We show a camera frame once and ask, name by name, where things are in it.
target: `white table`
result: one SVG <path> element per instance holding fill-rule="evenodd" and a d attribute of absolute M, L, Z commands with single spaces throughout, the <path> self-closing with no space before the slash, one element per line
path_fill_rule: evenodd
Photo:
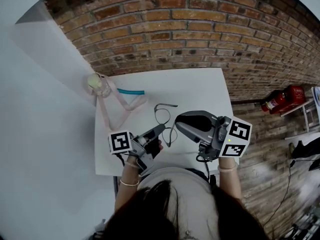
<path fill-rule="evenodd" d="M 160 70 L 124 74 L 111 77 L 115 85 L 125 90 L 144 90 L 148 102 L 138 113 L 130 116 L 119 130 L 128 130 L 140 135 L 158 125 L 154 107 L 159 103 L 174 104 L 165 107 L 171 119 L 166 124 L 171 127 L 175 118 L 184 112 L 205 110 L 215 116 L 231 118 L 233 111 L 229 93 L 221 68 L 194 68 Z M 107 98 L 107 110 L 111 120 L 119 116 L 119 109 L 113 106 L 112 97 Z M 177 130 L 178 138 L 168 148 L 163 143 L 163 151 L 156 156 L 154 169 L 163 166 L 195 168 L 206 174 L 203 163 L 196 161 L 199 145 Z M 95 115 L 95 173 L 97 175 L 121 176 L 121 161 L 109 152 L 108 132 L 105 128 L 99 104 Z M 211 172 L 217 170 L 218 160 L 208 163 Z"/>
<path fill-rule="evenodd" d="M 308 99 L 305 103 L 294 107 L 293 109 L 283 113 L 280 115 L 280 117 L 284 117 L 285 115 L 288 115 L 290 113 L 292 113 L 293 111 L 296 111 L 298 109 L 302 108 L 303 111 L 303 116 L 304 116 L 304 122 L 305 122 L 305 131 L 296 135 L 292 135 L 292 136 L 288 136 L 285 137 L 285 140 L 290 140 L 290 139 L 294 139 L 298 136 L 304 136 L 304 135 L 308 135 L 310 133 L 315 133 L 315 132 L 319 132 L 319 128 L 320 125 L 318 122 L 314 122 L 313 119 L 313 115 L 312 115 L 312 111 L 316 110 L 317 116 L 318 116 L 318 120 L 320 121 L 320 107 L 316 101 L 316 97 L 314 94 L 314 87 L 311 88 L 311 92 L 312 92 L 312 98 Z M 311 122 L 308 121 L 308 113 L 310 115 L 311 118 Z"/>

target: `blue plastic strip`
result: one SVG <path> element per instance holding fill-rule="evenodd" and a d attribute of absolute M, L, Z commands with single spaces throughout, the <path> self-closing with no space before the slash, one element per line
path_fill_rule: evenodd
<path fill-rule="evenodd" d="M 144 95 L 145 94 L 144 90 L 123 90 L 123 89 L 119 89 L 119 88 L 117 88 L 117 90 L 121 94 L 130 94 L 130 95 Z"/>

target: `brick wall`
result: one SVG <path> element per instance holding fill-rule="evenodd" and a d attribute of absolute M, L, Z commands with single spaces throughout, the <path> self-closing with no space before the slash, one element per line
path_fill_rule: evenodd
<path fill-rule="evenodd" d="M 231 100 L 320 83 L 320 23 L 298 0 L 46 0 L 108 76 L 222 68 Z"/>

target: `person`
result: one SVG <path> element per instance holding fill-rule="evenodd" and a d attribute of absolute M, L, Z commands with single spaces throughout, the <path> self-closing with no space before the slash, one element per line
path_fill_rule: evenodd
<path fill-rule="evenodd" d="M 244 208 L 234 158 L 219 158 L 220 186 L 195 169 L 158 169 L 139 183 L 137 159 L 125 163 L 103 240 L 268 240 Z"/>
<path fill-rule="evenodd" d="M 320 154 L 320 137 L 314 139 L 307 145 L 304 145 L 301 140 L 299 140 L 296 147 L 293 143 L 290 143 L 289 151 L 293 159 L 308 158 Z"/>

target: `wooden floor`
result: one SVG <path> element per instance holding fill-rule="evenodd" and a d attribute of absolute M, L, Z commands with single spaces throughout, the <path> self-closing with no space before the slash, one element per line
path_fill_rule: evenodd
<path fill-rule="evenodd" d="M 240 159 L 238 172 L 245 207 L 264 225 L 279 206 L 288 186 L 292 160 L 288 150 L 289 141 L 285 141 L 284 137 L 302 131 L 304 118 L 299 111 L 285 117 L 270 115 L 263 112 L 259 104 L 235 105 L 232 108 L 236 117 L 253 125 L 250 146 Z M 308 171 L 311 163 L 296 162 L 291 168 L 287 197 L 264 226 L 270 237 L 278 239 L 286 233 L 314 202 L 315 196 L 319 195 L 318 187 L 304 189 L 313 173 Z"/>

